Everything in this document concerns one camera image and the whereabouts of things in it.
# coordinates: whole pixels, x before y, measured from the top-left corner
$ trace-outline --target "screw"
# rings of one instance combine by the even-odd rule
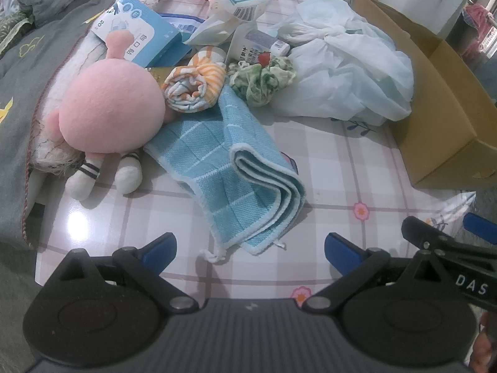
[[[331,306],[331,301],[326,297],[313,296],[307,299],[307,305],[315,310],[324,310]]]
[[[172,308],[175,308],[176,310],[186,310],[187,308],[190,308],[195,304],[193,302],[193,299],[191,297],[187,296],[178,296],[169,302]]]

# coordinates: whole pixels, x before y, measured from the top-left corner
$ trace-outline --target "checkered tablecloth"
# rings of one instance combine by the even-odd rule
[[[290,15],[303,0],[273,0],[259,28]],[[204,0],[163,0],[158,11],[205,18]],[[178,253],[162,277],[202,302],[207,297],[304,300],[339,274],[326,261],[324,240],[337,232],[361,246],[410,256],[401,236],[408,215],[427,220],[448,234],[460,226],[473,193],[418,191],[409,184],[400,152],[388,128],[321,118],[281,118],[267,107],[254,114],[282,152],[295,160],[308,192],[296,225],[285,235],[286,249],[271,246],[260,256],[232,249],[219,265],[199,256],[214,240],[200,207],[150,157],[144,181],[123,197],[113,185],[118,157],[108,156],[89,199],[79,203],[53,179],[44,214],[36,281],[48,279],[64,255],[83,247],[92,256],[122,246],[140,248],[165,232],[175,234]]]

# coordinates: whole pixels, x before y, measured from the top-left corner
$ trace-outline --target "orange striped towel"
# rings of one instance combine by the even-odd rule
[[[193,56],[188,66],[175,67],[162,89],[167,104],[178,112],[200,112],[213,107],[221,93],[225,69],[210,55]]]

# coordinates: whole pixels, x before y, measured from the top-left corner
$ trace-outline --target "blue gripper pad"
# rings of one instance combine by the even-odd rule
[[[165,233],[140,250],[140,260],[159,275],[176,257],[177,243],[173,233]]]
[[[497,244],[497,224],[474,213],[468,213],[464,216],[463,226],[467,231],[483,238],[490,244]]]
[[[325,256],[342,275],[353,271],[367,258],[366,251],[337,233],[329,233],[326,237]]]

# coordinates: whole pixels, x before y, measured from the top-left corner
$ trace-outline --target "white plastic bag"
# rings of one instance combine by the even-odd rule
[[[296,81],[273,96],[283,116],[361,119],[379,126],[411,113],[411,60],[343,0],[306,0],[279,27]]]
[[[259,18],[271,0],[209,0],[209,18],[186,44],[218,46],[243,23]]]

